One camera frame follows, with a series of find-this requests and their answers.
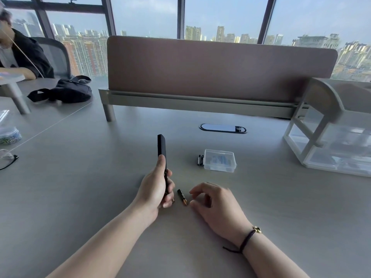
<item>sky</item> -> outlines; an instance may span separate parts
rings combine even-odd
[[[69,0],[44,0],[68,2]],[[100,0],[78,0],[80,4],[101,4]],[[176,38],[177,0],[111,0],[117,34]],[[248,33],[257,38],[267,0],[185,0],[185,26],[201,27],[203,36],[216,36],[218,26],[225,35]],[[19,18],[16,10],[14,17]],[[371,0],[277,0],[268,35],[283,34],[290,45],[303,34],[340,34],[341,46],[359,40],[371,44]],[[77,31],[107,30],[105,16],[48,12],[51,23],[70,24]]]

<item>eyeglasses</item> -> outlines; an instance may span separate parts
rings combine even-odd
[[[18,159],[17,155],[11,154],[8,150],[0,149],[0,170],[9,167]]]

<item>hair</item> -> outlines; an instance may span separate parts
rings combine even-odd
[[[12,26],[12,14],[11,12],[7,11],[6,9],[3,9],[3,11],[0,13],[0,21],[6,21],[9,26]]]

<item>black backpack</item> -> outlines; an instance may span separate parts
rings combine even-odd
[[[72,79],[60,79],[55,88],[42,88],[31,92],[27,97],[33,102],[45,99],[60,100],[64,103],[85,102],[92,97],[92,89],[87,85],[90,81],[91,79],[84,75]]]

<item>gray mesh chair back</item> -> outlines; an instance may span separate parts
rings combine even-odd
[[[44,50],[46,58],[54,69],[56,78],[71,79],[71,66],[66,47],[59,41],[44,37],[33,37]]]

